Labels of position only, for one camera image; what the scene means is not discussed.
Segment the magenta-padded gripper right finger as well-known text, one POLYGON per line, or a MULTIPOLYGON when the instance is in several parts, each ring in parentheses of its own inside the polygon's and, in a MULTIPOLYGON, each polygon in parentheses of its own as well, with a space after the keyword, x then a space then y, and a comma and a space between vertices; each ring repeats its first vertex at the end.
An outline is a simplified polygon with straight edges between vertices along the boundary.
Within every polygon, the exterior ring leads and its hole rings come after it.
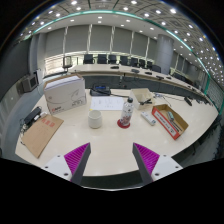
POLYGON ((133 144, 132 153, 135 157, 144 185, 182 169, 182 167, 168 155, 159 155, 138 143, 133 144))

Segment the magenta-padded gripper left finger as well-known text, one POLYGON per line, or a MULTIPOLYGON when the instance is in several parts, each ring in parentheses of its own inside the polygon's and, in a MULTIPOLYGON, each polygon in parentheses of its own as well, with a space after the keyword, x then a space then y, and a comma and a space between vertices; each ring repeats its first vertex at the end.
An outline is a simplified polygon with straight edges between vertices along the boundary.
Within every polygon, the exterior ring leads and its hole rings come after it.
POLYGON ((42 169, 80 185, 90 154, 91 145, 86 143, 65 155, 54 156, 42 169))

